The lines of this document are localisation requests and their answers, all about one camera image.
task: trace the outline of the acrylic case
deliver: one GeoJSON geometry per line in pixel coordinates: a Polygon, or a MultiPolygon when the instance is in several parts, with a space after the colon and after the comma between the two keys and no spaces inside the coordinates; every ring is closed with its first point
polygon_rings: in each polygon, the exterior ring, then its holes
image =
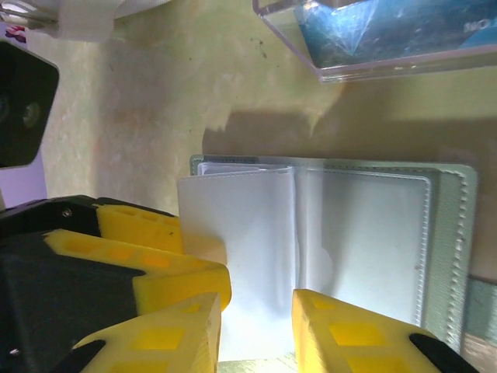
{"type": "Polygon", "coordinates": [[[322,82],[497,64],[495,0],[252,0],[322,82]]]}

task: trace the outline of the black camera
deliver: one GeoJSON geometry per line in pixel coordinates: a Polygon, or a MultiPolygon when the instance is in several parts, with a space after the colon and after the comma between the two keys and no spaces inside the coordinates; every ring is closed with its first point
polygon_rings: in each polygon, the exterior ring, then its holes
{"type": "Polygon", "coordinates": [[[55,66],[0,41],[0,168],[35,159],[58,82],[55,66]]]}

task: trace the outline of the beige table surface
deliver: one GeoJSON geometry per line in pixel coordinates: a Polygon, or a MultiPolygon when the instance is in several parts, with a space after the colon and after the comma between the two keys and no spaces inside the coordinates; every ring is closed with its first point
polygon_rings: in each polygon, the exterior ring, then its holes
{"type": "MultiPolygon", "coordinates": [[[[177,213],[196,153],[462,162],[481,177],[471,273],[497,281],[497,68],[323,85],[249,0],[173,0],[117,34],[28,36],[61,71],[43,143],[49,197],[177,213]]],[[[485,355],[477,342],[472,361],[485,355]]]]}

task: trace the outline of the rectangular hole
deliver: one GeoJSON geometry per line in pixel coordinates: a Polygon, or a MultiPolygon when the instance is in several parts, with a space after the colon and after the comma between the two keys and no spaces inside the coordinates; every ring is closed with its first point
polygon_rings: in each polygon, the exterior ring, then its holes
{"type": "Polygon", "coordinates": [[[133,252],[134,250],[129,247],[111,246],[109,248],[109,252],[107,253],[107,255],[111,259],[119,260],[122,262],[125,260],[129,260],[133,255],[133,252]]]}
{"type": "Polygon", "coordinates": [[[69,239],[64,247],[73,253],[90,254],[101,248],[102,245],[101,242],[96,242],[94,239],[69,239]]]}
{"type": "Polygon", "coordinates": [[[136,350],[175,350],[184,334],[183,328],[147,329],[142,331],[133,342],[133,348],[136,350]]]}
{"type": "Polygon", "coordinates": [[[329,330],[339,346],[384,346],[386,340],[378,328],[367,322],[337,322],[329,330]]]}
{"type": "Polygon", "coordinates": [[[353,373],[412,373],[399,357],[348,356],[346,360],[353,373]]]}
{"type": "Polygon", "coordinates": [[[166,268],[169,267],[171,261],[161,253],[145,253],[143,254],[143,264],[147,267],[166,268]]]}

